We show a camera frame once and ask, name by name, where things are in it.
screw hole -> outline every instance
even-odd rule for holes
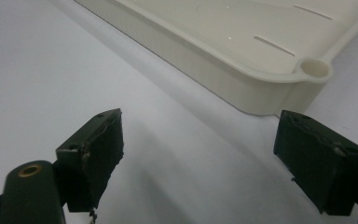
[[[42,166],[39,164],[32,164],[29,166],[26,166],[24,168],[22,168],[19,171],[19,177],[29,177],[32,175],[36,175],[37,173],[39,173],[42,170]]]

white surface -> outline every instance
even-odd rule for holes
[[[358,33],[358,0],[76,0],[239,110],[303,113]]]
[[[358,144],[358,36],[306,112]],[[125,156],[99,223],[355,223],[320,216],[243,114],[70,0],[0,1],[0,193],[93,115],[123,111]],[[88,223],[66,214],[68,223]]]

tray hole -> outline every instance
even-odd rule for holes
[[[318,16],[320,16],[320,17],[323,17],[323,18],[325,18],[325,19],[327,19],[327,20],[332,20],[332,18],[331,17],[328,17],[328,16],[326,16],[326,15],[324,15],[324,14],[322,14],[322,13],[319,13],[319,12],[315,12],[315,11],[313,11],[313,10],[310,10],[310,9],[307,9],[307,8],[304,8],[304,7],[299,7],[299,6],[293,6],[293,7],[296,7],[296,8],[298,8],[298,9],[301,9],[301,10],[304,10],[304,11],[308,11],[308,12],[310,12],[310,13],[312,13],[312,14],[315,14],[315,15],[318,15]]]
[[[291,51],[289,51],[289,50],[287,50],[287,49],[284,49],[284,48],[282,48],[281,46],[276,45],[276,44],[274,44],[274,43],[268,41],[267,39],[265,39],[265,38],[263,38],[263,37],[260,37],[260,36],[256,35],[256,36],[255,36],[255,39],[258,40],[258,41],[261,41],[261,42],[263,42],[263,43],[265,43],[265,44],[267,44],[267,45],[270,45],[270,46],[272,46],[273,48],[278,49],[278,50],[280,50],[280,51],[282,51],[282,52],[284,52],[284,53],[286,53],[286,54],[289,54],[289,55],[292,56],[292,57],[295,57],[295,56],[296,56],[293,52],[291,52]]]
[[[329,74],[329,66],[321,61],[307,59],[301,63],[301,69],[304,73],[313,77],[326,77]]]

white table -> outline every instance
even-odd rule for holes
[[[358,36],[306,114],[358,144]],[[273,153],[278,119],[244,114],[71,0],[0,0],[0,194],[120,107],[125,156],[99,223],[356,223],[321,216]],[[66,213],[68,223],[87,215]]]

plastic tray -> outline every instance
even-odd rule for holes
[[[358,33],[358,0],[76,0],[239,110],[303,112]]]

